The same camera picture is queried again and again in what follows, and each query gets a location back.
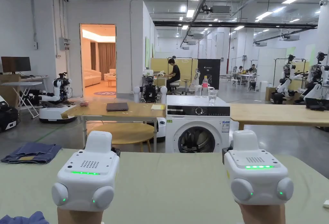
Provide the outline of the person's left hand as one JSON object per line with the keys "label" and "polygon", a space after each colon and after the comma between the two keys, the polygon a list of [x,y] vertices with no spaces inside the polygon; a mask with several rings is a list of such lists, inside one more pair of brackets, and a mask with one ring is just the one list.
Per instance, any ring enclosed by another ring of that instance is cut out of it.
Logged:
{"label": "person's left hand", "polygon": [[71,211],[57,208],[59,224],[101,224],[103,211]]}

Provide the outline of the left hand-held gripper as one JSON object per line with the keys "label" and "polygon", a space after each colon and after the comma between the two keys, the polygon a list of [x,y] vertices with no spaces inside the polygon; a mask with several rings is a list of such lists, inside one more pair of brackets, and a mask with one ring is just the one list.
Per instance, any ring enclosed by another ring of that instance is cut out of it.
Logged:
{"label": "left hand-held gripper", "polygon": [[111,133],[91,131],[85,148],[59,170],[51,193],[60,209],[100,212],[110,206],[120,163],[111,142]]}

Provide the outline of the person's right hand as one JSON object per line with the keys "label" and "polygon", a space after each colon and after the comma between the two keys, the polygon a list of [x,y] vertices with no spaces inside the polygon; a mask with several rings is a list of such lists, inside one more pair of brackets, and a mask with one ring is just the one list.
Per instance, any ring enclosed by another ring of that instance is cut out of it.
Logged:
{"label": "person's right hand", "polygon": [[285,205],[238,204],[245,224],[285,224]]}

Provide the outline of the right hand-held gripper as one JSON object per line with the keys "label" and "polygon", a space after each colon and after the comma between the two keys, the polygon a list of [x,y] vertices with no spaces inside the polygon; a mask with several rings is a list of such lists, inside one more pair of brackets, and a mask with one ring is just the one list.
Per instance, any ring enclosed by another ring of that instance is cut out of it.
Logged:
{"label": "right hand-held gripper", "polygon": [[233,132],[223,150],[223,165],[234,200],[244,205],[282,205],[294,192],[288,169],[270,152],[260,149],[256,133]]}

